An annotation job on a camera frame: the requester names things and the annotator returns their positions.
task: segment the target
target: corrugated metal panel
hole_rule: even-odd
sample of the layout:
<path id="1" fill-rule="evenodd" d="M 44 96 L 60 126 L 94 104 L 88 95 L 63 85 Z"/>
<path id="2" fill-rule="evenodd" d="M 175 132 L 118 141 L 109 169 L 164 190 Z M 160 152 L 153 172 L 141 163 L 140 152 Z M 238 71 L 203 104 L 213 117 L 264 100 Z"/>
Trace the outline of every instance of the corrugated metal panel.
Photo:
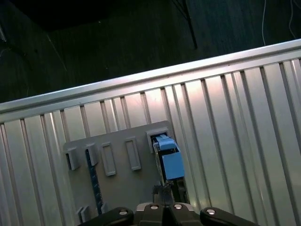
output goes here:
<path id="1" fill-rule="evenodd" d="M 169 120 L 196 210 L 300 225 L 300 58 L 298 40 L 0 104 L 0 222 L 78 224 L 94 197 L 63 144 Z"/>

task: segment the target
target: blue object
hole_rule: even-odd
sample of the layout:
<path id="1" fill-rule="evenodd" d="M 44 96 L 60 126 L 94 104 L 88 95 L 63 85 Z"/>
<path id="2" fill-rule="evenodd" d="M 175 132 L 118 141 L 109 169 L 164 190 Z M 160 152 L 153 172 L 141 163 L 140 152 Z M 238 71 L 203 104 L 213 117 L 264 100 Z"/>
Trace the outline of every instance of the blue object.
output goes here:
<path id="1" fill-rule="evenodd" d="M 175 141 L 164 134 L 161 134 L 160 136 L 156 137 L 156 139 L 159 144 L 159 151 L 174 149 L 177 147 Z"/>
<path id="2" fill-rule="evenodd" d="M 162 156 L 167 180 L 184 177 L 184 165 L 180 152 Z"/>

